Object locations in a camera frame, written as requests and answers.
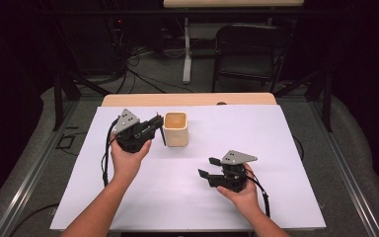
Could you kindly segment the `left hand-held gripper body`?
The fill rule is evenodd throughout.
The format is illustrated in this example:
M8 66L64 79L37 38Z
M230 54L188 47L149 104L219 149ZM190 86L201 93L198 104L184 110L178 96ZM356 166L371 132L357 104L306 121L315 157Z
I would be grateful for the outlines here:
M155 136L155 131L150 129L153 120L140 121L134 113L124 109L113 128L113 134L123 151L129 153L138 152L147 140Z

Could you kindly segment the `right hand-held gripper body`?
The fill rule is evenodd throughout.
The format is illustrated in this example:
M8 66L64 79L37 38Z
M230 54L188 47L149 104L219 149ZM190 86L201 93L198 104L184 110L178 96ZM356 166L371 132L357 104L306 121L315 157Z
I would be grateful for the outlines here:
M245 163L257 161L258 157L236 150L229 150L221 159L222 175L211 175L208 180L211 187L224 187L238 193L247 181Z

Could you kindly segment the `cream ceramic square cup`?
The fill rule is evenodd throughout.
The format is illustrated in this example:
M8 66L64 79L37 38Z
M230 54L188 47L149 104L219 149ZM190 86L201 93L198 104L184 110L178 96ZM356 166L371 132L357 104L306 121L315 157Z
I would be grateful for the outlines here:
M169 147L184 147L189 143L188 117L184 112L167 112L163 130Z

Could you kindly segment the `person's right hand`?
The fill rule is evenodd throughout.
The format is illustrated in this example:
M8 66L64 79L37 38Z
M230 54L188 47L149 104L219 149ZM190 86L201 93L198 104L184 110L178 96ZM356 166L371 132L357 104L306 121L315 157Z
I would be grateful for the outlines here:
M247 163L244 164L244 167L248 171L248 177L251 179L253 177L251 167ZM233 202L236 209L245 218L255 216L257 213L262 212L258 202L256 185L250 179L245 183L244 188L238 193L221 186L216 188L219 193Z

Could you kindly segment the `person's left hand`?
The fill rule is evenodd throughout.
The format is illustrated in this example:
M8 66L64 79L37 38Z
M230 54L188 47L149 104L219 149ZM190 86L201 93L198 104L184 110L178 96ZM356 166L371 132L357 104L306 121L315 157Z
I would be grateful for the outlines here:
M114 134L111 134L111 155L114 164L114 181L131 183L136 177L144 157L148 154L152 141L146 141L136 153L123 151Z

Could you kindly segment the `light wooden table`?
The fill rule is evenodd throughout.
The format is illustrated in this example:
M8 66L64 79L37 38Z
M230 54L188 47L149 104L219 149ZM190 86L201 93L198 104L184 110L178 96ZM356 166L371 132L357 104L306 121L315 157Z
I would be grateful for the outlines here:
M271 93L111 94L103 107L178 107L214 105L276 105Z

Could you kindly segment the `white metal table leg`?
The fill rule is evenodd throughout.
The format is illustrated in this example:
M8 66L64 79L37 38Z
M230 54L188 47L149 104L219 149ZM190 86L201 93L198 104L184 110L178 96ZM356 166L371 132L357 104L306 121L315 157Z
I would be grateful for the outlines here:
M183 83L190 83L191 73L191 55L190 55L190 22L188 18L185 18L185 61L183 71Z

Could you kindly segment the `black folding chair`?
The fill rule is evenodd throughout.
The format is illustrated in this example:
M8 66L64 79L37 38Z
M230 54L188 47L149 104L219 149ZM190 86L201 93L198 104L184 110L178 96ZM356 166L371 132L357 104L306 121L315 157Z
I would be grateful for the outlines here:
M291 44L291 31L279 26L231 24L215 36L212 91L220 78L260 81L272 93Z

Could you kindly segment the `black metal frame stand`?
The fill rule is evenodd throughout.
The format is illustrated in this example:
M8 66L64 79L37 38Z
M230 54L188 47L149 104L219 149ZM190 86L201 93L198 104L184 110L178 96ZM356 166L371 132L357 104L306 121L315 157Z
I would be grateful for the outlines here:
M289 92L300 87L304 83L309 83L309 87L306 90L304 97L307 101L316 102L320 96L323 96L322 100L322 122L328 132L332 132L331 125L331 107L332 107L332 81L333 70L328 69L326 66L321 66L319 69L312 71L305 77L296 80L288 84L283 89L280 89L274 93L276 97L282 97Z
M55 108L55 123L53 130L58 130L64 121L63 95L66 95L69 100L73 101L78 101L82 97L76 83L84 85L103 97L110 93L106 89L103 89L88 79L85 79L80 74L73 72L72 70L58 67L53 76Z

